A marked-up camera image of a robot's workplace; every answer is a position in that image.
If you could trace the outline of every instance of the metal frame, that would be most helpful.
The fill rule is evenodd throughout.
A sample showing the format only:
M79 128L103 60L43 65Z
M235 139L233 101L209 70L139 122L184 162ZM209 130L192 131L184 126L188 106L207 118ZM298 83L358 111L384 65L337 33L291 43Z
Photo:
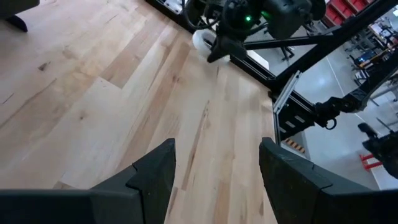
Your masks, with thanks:
M189 32L194 32L181 14L176 14L169 10L163 5L161 0L146 1ZM268 87L271 91L270 97L275 101L293 75L297 74L297 72L304 73L307 71L397 4L398 0L375 0L359 12L356 17L347 19L341 27L335 27L333 30L329 30L329 33L323 35L294 37L286 40L247 42L244 44L248 50L317 44L313 49L278 75L274 75L250 57L240 60L231 56L231 62L254 77L264 86ZM191 18L192 22L199 22L201 13L198 9L195 9L195 7L191 7L188 16ZM276 142L279 142L315 125L317 122L317 113L313 103L293 91L286 100L284 107L280 110L280 113L278 115L274 114L274 118Z

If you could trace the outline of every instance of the black cable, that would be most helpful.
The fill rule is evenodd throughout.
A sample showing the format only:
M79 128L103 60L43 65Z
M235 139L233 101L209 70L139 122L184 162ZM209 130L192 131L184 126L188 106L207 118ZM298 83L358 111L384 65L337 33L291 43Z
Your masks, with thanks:
M232 3L232 1L234 1L234 0L227 0L227 2L225 3L225 5L224 5L224 7L223 7L223 12L221 13L221 18L222 18L222 20L224 21L225 27L226 27L230 32L235 33L235 34L238 34L238 35L239 35L239 34L252 35L252 34L255 34L256 32L259 32L260 30L262 30L262 29L264 29L264 28L266 28L266 27L268 26L268 23L265 22L265 23L259 25L259 26L256 27L256 28L248 29L248 30L239 30L239 29L232 28L232 27L228 24L228 21L227 21L227 19L226 19L226 12L227 12L227 10L228 10L228 6Z
M192 29L196 29L196 30L198 30L198 29L209 29L220 20L219 18L217 18L212 23L206 24L205 26L196 26L189 19L189 16L188 16L189 5L187 5L187 7L185 7L185 0L181 0L181 7L182 7L182 14L183 14L185 20L187 21L187 24Z

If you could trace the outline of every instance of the black chair leg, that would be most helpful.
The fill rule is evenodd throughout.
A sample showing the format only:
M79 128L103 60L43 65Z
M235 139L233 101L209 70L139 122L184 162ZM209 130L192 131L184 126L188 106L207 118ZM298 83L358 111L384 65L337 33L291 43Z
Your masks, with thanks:
M27 32L26 23L20 17L17 17L14 15L14 16L8 17L5 20L6 20L6 22L10 23L11 25L15 26L16 28L18 28L24 32Z

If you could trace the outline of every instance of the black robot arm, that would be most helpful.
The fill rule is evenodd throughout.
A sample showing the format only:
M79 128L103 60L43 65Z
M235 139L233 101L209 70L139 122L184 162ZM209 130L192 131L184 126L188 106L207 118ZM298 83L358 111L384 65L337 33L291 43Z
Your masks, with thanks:
M365 109L371 95L398 70L398 50L395 50L388 60L374 65L369 78L357 89L342 98L331 97L324 103L317 103L317 124L327 129L336 126L335 118L344 113L357 113ZM332 127L327 127L328 121L333 120Z

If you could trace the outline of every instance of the black metal beam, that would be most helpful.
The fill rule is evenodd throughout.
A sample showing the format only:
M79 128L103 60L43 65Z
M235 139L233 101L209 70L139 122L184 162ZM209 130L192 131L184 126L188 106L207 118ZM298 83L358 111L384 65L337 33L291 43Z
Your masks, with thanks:
M356 17L349 18L334 32L333 41L322 42L299 58L291 66L277 76L274 86L280 88L286 85L289 78L297 71L305 72L321 59L332 53L335 49L348 41L359 31L365 29L370 23L383 16L386 12L398 4L398 0L375 0Z
M285 40L262 40L245 42L246 50L269 49L276 47L301 46L319 44L334 39L333 35L315 35L310 37L293 37Z

